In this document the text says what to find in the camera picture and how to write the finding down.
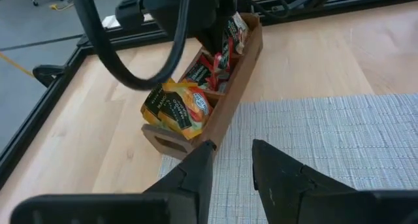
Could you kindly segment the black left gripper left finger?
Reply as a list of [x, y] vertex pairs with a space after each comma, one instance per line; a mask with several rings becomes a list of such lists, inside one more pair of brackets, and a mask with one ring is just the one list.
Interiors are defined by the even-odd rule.
[[208, 224], [216, 145], [207, 140], [145, 190], [151, 224]]

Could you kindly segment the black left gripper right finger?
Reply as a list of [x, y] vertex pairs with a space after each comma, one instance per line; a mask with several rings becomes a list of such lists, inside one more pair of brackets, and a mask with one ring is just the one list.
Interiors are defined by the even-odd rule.
[[253, 140], [251, 151], [253, 184], [269, 224], [298, 224], [305, 194], [354, 191], [264, 140]]

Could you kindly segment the red strawberry tea packet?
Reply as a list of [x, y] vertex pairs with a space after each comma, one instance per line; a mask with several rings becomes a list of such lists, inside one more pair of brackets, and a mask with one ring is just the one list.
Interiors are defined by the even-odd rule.
[[216, 77], [216, 89], [215, 90], [218, 90], [220, 83], [226, 82], [230, 78], [230, 75], [231, 75], [231, 66], [229, 69], [225, 69], [225, 70], [219, 68], [220, 58], [221, 58], [221, 51], [216, 53], [214, 56], [213, 67], [215, 70], [214, 75]]
[[186, 72], [184, 80], [187, 82], [194, 82], [201, 89], [214, 91], [216, 89], [216, 77], [213, 65], [209, 62], [204, 54], [201, 54]]

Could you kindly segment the wooden tea box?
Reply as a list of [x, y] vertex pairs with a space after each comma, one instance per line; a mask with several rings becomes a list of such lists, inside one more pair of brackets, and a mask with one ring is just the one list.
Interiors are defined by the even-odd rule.
[[227, 82], [225, 93], [205, 91], [214, 111], [203, 132], [188, 140], [174, 131], [145, 123], [142, 126], [143, 135], [158, 152], [182, 160], [207, 140], [211, 140], [216, 145], [216, 152], [219, 151], [263, 49], [262, 25], [259, 17], [251, 13], [241, 13], [241, 17], [249, 26], [249, 37], [246, 39], [243, 54], [232, 57], [233, 72]]

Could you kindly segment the yellow mango tea packet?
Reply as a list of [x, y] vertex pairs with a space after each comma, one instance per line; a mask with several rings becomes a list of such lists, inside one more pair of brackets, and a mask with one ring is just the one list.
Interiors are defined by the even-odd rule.
[[202, 133], [213, 108], [196, 83], [164, 83], [165, 98], [158, 117], [170, 129], [190, 140]]
[[165, 101], [165, 93], [162, 85], [159, 84], [156, 88], [153, 88], [146, 100], [144, 101], [140, 111], [143, 118], [150, 124], [156, 127], [164, 127], [164, 123], [158, 116], [160, 108]]

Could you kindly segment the grey woven placemat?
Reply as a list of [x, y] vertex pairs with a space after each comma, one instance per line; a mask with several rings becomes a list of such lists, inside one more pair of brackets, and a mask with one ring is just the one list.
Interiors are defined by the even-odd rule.
[[214, 159], [208, 224], [267, 224], [252, 142], [358, 190], [418, 190], [418, 93], [240, 104]]

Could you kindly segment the black frame foot clamp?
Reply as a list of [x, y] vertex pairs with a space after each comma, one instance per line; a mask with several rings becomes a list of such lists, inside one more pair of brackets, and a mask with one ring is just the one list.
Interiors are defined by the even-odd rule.
[[62, 65], [38, 65], [33, 70], [33, 76], [46, 88], [48, 88], [52, 82], [63, 75], [65, 66]]

